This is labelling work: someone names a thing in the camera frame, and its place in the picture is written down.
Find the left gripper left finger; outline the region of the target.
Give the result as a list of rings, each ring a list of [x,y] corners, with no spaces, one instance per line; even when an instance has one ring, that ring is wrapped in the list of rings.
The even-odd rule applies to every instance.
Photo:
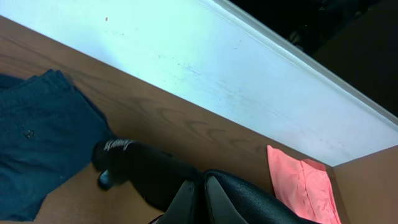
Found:
[[[196,200],[195,183],[186,180],[179,188],[167,211],[158,219],[157,224],[194,223]]]

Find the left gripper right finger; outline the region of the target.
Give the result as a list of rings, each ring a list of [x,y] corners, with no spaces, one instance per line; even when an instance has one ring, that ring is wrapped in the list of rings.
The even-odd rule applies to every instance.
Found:
[[[212,224],[238,224],[241,216],[228,198],[220,183],[213,176],[205,181],[206,203]]]

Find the black orange patterned jersey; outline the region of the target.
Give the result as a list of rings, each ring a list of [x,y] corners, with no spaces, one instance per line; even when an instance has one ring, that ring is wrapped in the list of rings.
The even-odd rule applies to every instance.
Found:
[[[171,154],[129,139],[99,142],[92,163],[103,190],[130,182],[163,212],[154,223],[309,223],[280,200],[221,170],[200,172]]]

